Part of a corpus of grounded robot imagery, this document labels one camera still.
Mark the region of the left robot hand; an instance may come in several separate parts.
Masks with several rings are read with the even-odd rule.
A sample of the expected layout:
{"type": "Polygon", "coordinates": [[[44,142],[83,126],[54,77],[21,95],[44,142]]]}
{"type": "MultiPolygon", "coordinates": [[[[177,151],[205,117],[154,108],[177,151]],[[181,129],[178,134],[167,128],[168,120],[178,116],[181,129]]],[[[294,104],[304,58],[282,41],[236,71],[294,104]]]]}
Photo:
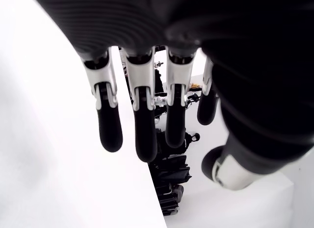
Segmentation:
{"type": "Polygon", "coordinates": [[[36,0],[80,56],[99,119],[102,146],[123,142],[111,48],[126,53],[135,147],[151,162],[156,46],[167,51],[170,147],[183,143],[185,95],[197,49],[207,57],[197,118],[221,105],[227,143],[203,173],[241,190],[302,158],[314,146],[314,0],[36,0]]]}

